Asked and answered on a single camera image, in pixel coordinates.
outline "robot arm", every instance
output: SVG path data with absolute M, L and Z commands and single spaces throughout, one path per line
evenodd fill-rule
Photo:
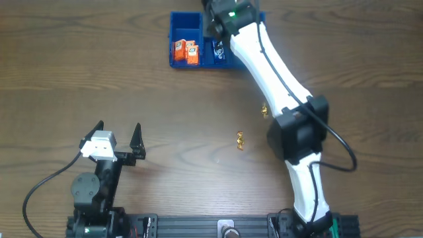
M 295 195 L 294 217 L 298 233 L 319 232 L 332 225 L 329 206 L 323 195 L 319 165 L 313 165 L 318 201 L 309 171 L 310 163 L 321 160 L 322 141 L 326 130 L 302 111 L 298 102 L 288 93 L 268 63 L 258 40 L 256 10 L 248 3 L 233 1 L 206 1 L 205 9 L 213 19 L 208 28 L 218 40 L 230 44 L 232 52 L 246 65 L 264 93 L 274 121 L 268 132 L 268 142 L 277 157 L 285 160 Z M 292 75 L 275 51 L 263 22 L 260 37 L 272 65 L 295 96 L 320 119 L 327 122 L 328 104 L 324 97 L 313 98 Z M 314 219 L 313 210 L 317 202 Z

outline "blue snack packet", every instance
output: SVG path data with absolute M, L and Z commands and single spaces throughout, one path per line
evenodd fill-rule
M 223 51 L 223 43 L 213 40 L 214 63 L 225 63 L 225 52 Z

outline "gray circular joint cover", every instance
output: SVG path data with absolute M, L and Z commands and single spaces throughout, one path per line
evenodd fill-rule
M 71 192 L 75 202 L 91 201 L 100 190 L 100 181 L 93 173 L 81 173 L 72 182 Z

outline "orange tic tac box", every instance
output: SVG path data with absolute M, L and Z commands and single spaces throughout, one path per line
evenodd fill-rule
M 198 46 L 189 46 L 186 51 L 186 62 L 190 65 L 198 65 Z
M 187 60 L 188 59 L 188 47 L 189 46 L 195 46 L 196 45 L 196 41 L 195 40 L 187 40 L 186 41 L 186 51 L 185 51 L 185 59 Z
M 185 60 L 186 41 L 179 40 L 174 43 L 174 60 Z

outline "wooden table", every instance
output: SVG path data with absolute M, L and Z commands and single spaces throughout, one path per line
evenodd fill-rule
M 330 125 L 359 159 L 322 169 L 331 210 L 363 237 L 423 235 L 423 2 L 267 0 L 268 31 L 298 80 L 330 102 Z M 0 1 L 0 233 L 32 237 L 22 201 L 68 164 L 99 121 L 147 159 L 123 168 L 115 206 L 159 215 L 267 214 L 292 207 L 288 171 L 266 143 L 270 120 L 248 72 L 169 67 L 169 13 L 199 0 Z M 245 150 L 237 150 L 244 131 Z M 329 137 L 324 161 L 349 166 Z M 28 204 L 35 228 L 63 237 L 80 159 Z

